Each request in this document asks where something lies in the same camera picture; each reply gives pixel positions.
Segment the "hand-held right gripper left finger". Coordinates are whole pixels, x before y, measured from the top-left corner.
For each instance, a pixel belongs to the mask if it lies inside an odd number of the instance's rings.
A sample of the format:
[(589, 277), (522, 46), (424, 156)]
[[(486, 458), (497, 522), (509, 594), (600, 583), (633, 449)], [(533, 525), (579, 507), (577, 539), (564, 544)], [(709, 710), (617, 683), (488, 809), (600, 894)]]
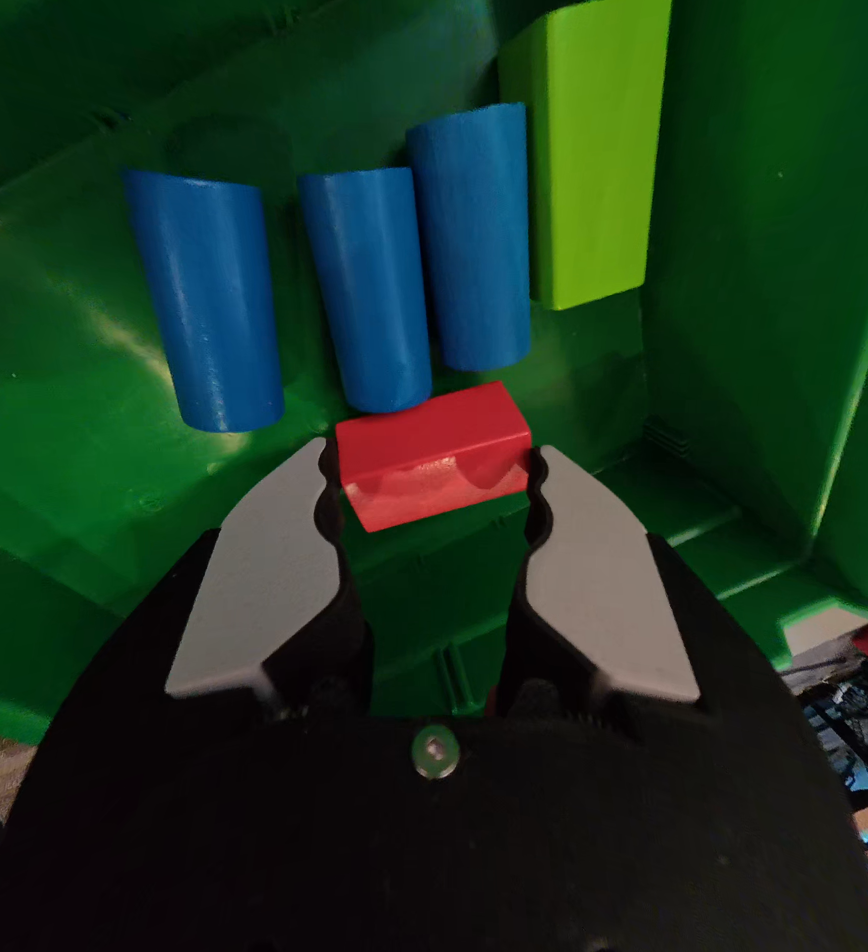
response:
[(224, 518), (166, 692), (246, 688), (280, 712), (369, 713), (373, 633), (343, 545), (337, 441), (317, 437)]

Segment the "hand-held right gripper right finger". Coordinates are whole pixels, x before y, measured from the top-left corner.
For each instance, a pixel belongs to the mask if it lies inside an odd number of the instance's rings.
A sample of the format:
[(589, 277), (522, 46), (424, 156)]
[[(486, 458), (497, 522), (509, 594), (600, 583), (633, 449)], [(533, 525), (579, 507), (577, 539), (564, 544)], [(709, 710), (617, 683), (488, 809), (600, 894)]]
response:
[(700, 687), (643, 524), (559, 449), (536, 446), (530, 461), (497, 714), (585, 718), (620, 694), (695, 705)]

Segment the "red wooden block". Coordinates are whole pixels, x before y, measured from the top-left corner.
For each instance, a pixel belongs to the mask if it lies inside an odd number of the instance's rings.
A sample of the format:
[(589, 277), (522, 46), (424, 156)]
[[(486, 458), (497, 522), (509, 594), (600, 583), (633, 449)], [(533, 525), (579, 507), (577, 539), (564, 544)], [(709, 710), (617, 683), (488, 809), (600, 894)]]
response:
[(337, 424), (341, 483), (369, 533), (524, 492), (533, 441), (502, 382)]

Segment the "green plastic bin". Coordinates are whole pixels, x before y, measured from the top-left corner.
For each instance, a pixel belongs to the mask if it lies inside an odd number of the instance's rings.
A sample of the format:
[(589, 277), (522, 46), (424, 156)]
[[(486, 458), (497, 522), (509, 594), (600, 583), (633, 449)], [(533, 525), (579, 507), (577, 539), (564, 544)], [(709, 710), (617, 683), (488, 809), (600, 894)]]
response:
[[(297, 176), (405, 160), (499, 99), (555, 2), (0, 2), (0, 734), (345, 404)], [(281, 422), (178, 410), (122, 171), (261, 189)], [(641, 288), (536, 303), (501, 380), (538, 444), (678, 548), (775, 667), (868, 618), (868, 2), (673, 2)]]

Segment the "blue wooden cylinder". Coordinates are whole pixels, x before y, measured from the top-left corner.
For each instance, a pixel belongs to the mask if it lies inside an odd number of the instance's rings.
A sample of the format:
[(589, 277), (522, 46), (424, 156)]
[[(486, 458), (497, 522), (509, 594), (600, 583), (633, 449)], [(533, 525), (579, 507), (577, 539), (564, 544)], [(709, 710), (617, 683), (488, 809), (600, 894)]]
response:
[(183, 421), (246, 433), (285, 414), (261, 190), (125, 170), (124, 193)]
[(444, 115), (405, 145), (442, 362), (469, 373), (518, 363), (531, 346), (525, 105)]
[(309, 173), (297, 184), (345, 400), (372, 414), (422, 404), (432, 369), (411, 170)]

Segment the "light green wooden block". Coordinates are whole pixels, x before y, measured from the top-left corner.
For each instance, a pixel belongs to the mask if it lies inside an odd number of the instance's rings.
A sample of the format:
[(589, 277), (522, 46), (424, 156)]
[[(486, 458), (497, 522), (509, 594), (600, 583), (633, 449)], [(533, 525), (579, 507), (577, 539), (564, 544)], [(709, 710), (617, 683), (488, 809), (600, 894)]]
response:
[(643, 284), (671, 6), (564, 6), (501, 48), (501, 100), (526, 106), (531, 294), (545, 308)]

